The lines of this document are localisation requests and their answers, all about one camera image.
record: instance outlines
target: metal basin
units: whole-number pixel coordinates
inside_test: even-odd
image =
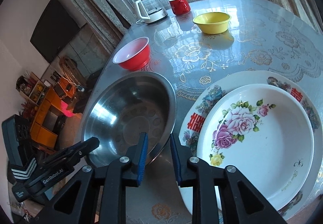
[[[176,96],[172,85],[153,72],[131,73],[111,84],[85,118],[83,140],[95,136],[100,146],[88,155],[94,166],[108,165],[148,133],[146,164],[162,151],[173,130]]]

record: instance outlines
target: plate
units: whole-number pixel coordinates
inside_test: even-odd
[[[179,135],[180,142],[184,146],[189,146],[193,155],[196,155],[197,141],[202,125],[212,107],[226,93],[248,84],[270,84],[287,91],[301,103],[311,122],[314,134],[313,162],[308,177],[300,191],[286,206],[279,210],[281,216],[288,220],[301,209],[307,197],[311,194],[323,157],[321,120],[313,103],[297,84],[284,76],[269,71],[242,71],[226,76],[209,86],[193,104],[183,120]],[[192,213],[192,190],[192,188],[180,188],[181,196],[190,213]]]
[[[196,155],[212,166],[236,166],[279,210],[304,184],[313,142],[309,118],[294,97],[272,85],[250,84],[214,105],[204,121]]]

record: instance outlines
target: black television screen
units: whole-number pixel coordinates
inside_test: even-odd
[[[38,20],[30,42],[51,63],[79,29],[61,3],[50,0]]]

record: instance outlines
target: red bowl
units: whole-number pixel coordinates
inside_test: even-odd
[[[149,38],[137,38],[122,47],[113,57],[113,63],[124,69],[136,71],[148,64],[150,59]]]

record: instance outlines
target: white kettle handle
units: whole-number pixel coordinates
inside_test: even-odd
[[[141,0],[135,1],[135,12],[139,19],[145,20],[150,19],[150,16],[147,13],[147,10],[143,6],[143,3]]]

